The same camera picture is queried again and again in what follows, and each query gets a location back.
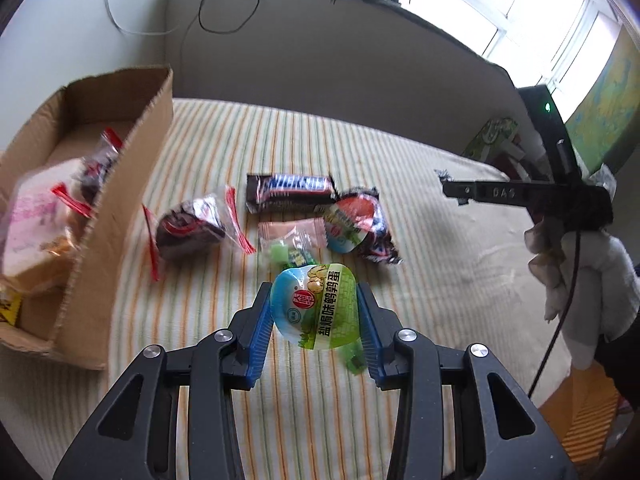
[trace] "hand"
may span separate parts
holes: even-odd
[[[545,319],[553,320],[566,306],[574,270],[575,233],[553,249],[545,222],[525,232],[525,245],[534,254],[531,273],[546,286]],[[640,282],[622,242],[604,232],[580,233],[580,261],[572,307],[562,337],[576,368],[593,361],[598,338],[613,340],[631,326],[640,305]]]

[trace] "table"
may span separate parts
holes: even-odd
[[[257,243],[258,217],[244,203],[245,175],[332,174],[339,189],[376,186],[404,262],[377,266],[321,251],[349,266],[381,306],[437,344],[483,342],[527,388],[554,330],[543,320],[544,288],[529,275],[526,211],[443,197],[434,170],[495,179],[494,168],[383,132],[249,105],[174,100],[175,116],[143,201],[161,214],[222,184],[238,189],[239,222]],[[260,220],[293,218],[268,214]],[[108,370],[92,372],[0,349],[0,420],[44,478],[129,362],[151,343],[193,345],[251,306],[274,278],[268,257],[220,250],[168,270],[153,283],[140,213],[127,235],[111,321]],[[568,374],[559,342],[542,376],[540,405]],[[188,477],[188,389],[178,409],[178,478]],[[450,416],[450,398],[444,407]],[[382,479],[398,395],[367,374],[351,375],[333,351],[303,351],[274,330],[264,371],[250,392],[234,392],[238,441],[248,479]],[[447,468],[453,435],[446,425]]]

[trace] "metal screw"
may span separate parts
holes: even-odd
[[[162,349],[158,345],[149,345],[142,351],[142,355],[147,359],[158,357]]]
[[[471,353],[476,357],[486,357],[489,349],[481,343],[471,345]]]
[[[231,332],[231,330],[227,330],[226,328],[223,328],[222,330],[218,330],[214,335],[214,339],[216,341],[219,341],[221,343],[225,342],[225,341],[229,341],[232,337],[233,337],[233,333]]]
[[[403,328],[400,332],[398,332],[398,337],[402,341],[415,341],[415,338],[417,338],[418,336],[410,328]]]

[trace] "black cable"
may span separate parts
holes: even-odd
[[[200,13],[202,12],[202,6],[204,5],[204,0],[200,0],[200,7],[198,8],[198,23],[200,24],[200,28],[209,34],[235,34],[241,28],[243,28],[247,22],[254,16],[255,11],[258,10],[258,6],[260,5],[260,0],[255,0],[254,10],[251,11],[251,14],[244,20],[244,22],[240,23],[239,27],[234,28],[233,30],[213,30],[212,28],[207,28],[202,24],[202,18],[200,17]]]
[[[566,304],[560,316],[560,321],[558,322],[558,326],[556,327],[554,336],[551,338],[551,342],[549,343],[549,346],[546,348],[545,356],[542,358],[542,362],[538,367],[538,371],[536,372],[536,376],[533,379],[533,383],[531,383],[529,393],[527,394],[527,397],[529,397],[529,399],[533,394],[533,390],[535,390],[536,386],[538,386],[538,380],[540,379],[540,375],[542,375],[542,370],[545,369],[546,362],[548,361],[549,356],[551,355],[551,351],[554,349],[554,345],[556,344],[556,340],[558,339],[560,330],[562,330],[562,326],[564,325],[564,320],[566,319],[566,315],[569,313],[569,307],[571,306],[571,303],[574,300],[575,285],[578,278],[579,262],[580,262],[580,231],[576,231],[575,232],[574,272],[572,273],[572,276],[571,276],[571,285],[569,287],[569,297],[566,299]]]

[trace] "cardboard box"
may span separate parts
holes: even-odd
[[[106,365],[111,311],[132,216],[173,117],[170,68],[131,68],[75,81],[27,121],[0,159],[0,217],[22,175],[92,152],[110,126],[125,141],[97,198],[95,217],[65,290],[24,298],[9,348],[90,369]]]

